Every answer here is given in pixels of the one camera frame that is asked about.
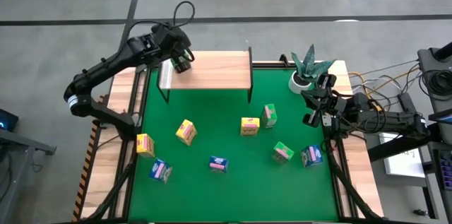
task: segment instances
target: artificial plant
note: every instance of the artificial plant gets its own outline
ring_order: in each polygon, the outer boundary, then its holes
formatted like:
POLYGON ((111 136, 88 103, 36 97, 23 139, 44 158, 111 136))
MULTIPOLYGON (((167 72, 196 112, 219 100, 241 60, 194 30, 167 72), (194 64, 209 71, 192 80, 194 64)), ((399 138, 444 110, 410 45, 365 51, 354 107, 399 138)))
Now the artificial plant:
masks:
POLYGON ((292 59, 294 60, 295 66, 297 67, 297 76, 299 76, 302 80, 308 81, 310 83, 316 83, 317 77, 325 72, 328 72, 328 69, 335 62, 334 59, 333 61, 322 61, 314 63, 316 61, 314 44, 312 44, 309 48, 306 56, 303 59, 303 62, 298 59, 298 56, 295 53, 292 53, 292 59))

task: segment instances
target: yellow black striped tape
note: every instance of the yellow black striped tape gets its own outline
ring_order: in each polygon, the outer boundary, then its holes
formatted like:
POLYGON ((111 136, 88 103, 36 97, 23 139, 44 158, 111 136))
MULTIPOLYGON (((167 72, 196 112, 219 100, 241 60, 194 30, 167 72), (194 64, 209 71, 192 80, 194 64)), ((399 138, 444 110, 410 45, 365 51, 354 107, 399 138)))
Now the yellow black striped tape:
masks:
MULTIPOLYGON (((99 103, 102 104, 105 101, 104 96, 100 96, 99 103)), ((73 210, 72 215, 72 221, 76 222, 77 220, 80 220, 80 216, 82 213, 82 207, 83 207, 83 201, 86 196, 86 191, 88 188, 88 174, 90 172, 90 167, 92 165, 92 160, 94 160, 94 154, 93 152, 96 137, 98 135, 98 132, 100 132, 99 126, 97 123, 93 122, 93 127, 91 128, 91 134, 90 134, 90 141, 88 143, 88 147, 86 149, 86 155, 85 155, 85 162, 83 163, 83 168, 81 172, 81 178, 80 183, 78 185, 78 191, 77 191, 77 197, 76 197, 76 207, 73 210)))

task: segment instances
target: green mat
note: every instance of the green mat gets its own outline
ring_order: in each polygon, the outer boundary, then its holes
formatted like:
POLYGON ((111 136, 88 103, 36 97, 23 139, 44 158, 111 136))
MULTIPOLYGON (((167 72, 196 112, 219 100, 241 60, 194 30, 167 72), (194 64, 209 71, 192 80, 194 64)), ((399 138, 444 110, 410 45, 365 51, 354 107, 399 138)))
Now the green mat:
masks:
POLYGON ((131 220, 295 221, 337 220, 326 158, 304 168, 301 149, 323 140, 321 128, 302 123, 309 112, 287 84, 292 71, 254 70, 251 104, 245 90, 172 90, 167 105, 152 73, 143 133, 155 141, 158 158, 173 166, 168 183, 149 178, 153 159, 138 157, 130 206, 131 220), (260 117, 274 103, 278 121, 257 136, 240 136, 242 117, 260 117), (198 135, 191 146, 174 134, 184 119, 198 135), (295 151, 281 165, 271 158, 278 141, 295 151), (229 160, 226 174, 212 172, 209 157, 229 160))

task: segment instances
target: white pot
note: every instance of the white pot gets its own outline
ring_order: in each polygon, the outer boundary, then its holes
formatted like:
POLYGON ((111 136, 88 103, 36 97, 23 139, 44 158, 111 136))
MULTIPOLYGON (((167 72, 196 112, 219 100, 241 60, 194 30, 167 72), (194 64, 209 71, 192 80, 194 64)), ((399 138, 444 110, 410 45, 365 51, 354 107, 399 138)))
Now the white pot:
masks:
POLYGON ((296 75, 295 75, 296 73, 297 73, 297 72, 294 71, 294 73, 292 73, 292 75, 290 76, 290 79, 289 79, 289 89, 290 89, 293 93, 301 94, 301 91, 302 91, 302 90, 308 90, 308 89, 309 89, 309 86, 311 86, 311 83, 308 83, 308 84, 306 84, 306 85, 302 85, 302 84, 299 84, 299 83, 295 82, 294 77, 296 76, 296 75))

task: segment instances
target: small box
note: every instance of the small box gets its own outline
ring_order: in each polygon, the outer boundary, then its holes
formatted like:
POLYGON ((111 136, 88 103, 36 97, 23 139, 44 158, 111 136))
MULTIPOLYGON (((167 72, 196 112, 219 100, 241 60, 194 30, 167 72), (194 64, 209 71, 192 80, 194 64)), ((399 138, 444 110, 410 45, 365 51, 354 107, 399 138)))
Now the small box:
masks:
POLYGON ((255 136, 259 131, 259 118, 242 117, 241 136, 255 136))
POLYGON ((149 177, 167 183, 168 177, 172 171, 172 166, 161 159, 157 159, 150 171, 149 177))
POLYGON ((177 129, 176 136, 186 145, 190 146, 197 133, 198 132, 193 125, 193 122, 185 119, 179 129, 177 129))
POLYGON ((265 128, 273 128, 276 123, 276 110, 274 104, 267 104, 263 106, 261 125, 265 128))
POLYGON ((273 149, 273 158, 279 163, 284 164, 292 158, 294 153, 284 143, 278 142, 273 149))
POLYGON ((136 135, 136 153, 145 157, 155 157, 154 140, 147 134, 136 135))
POLYGON ((318 165, 323 162, 321 150, 319 145, 312 145, 302 150, 302 160, 304 167, 318 165))
POLYGON ((212 171, 226 172, 229 161, 225 158, 210 157, 209 167, 212 171))

